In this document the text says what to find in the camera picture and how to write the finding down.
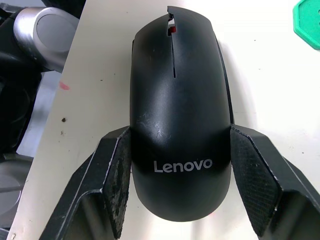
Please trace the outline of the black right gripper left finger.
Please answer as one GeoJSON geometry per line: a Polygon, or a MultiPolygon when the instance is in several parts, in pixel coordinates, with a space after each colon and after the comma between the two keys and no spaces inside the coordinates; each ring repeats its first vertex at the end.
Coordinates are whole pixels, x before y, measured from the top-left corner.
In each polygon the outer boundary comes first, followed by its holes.
{"type": "Polygon", "coordinates": [[[73,173],[42,232],[44,240],[118,240],[131,174],[128,126],[109,132],[73,173]]]}

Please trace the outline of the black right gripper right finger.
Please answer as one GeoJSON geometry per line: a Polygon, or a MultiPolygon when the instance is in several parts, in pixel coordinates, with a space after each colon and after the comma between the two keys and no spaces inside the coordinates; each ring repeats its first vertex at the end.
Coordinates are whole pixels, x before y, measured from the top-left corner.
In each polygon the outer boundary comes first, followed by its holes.
{"type": "Polygon", "coordinates": [[[266,135],[233,125],[230,152],[236,185],[258,239],[320,238],[320,194],[266,135]]]}

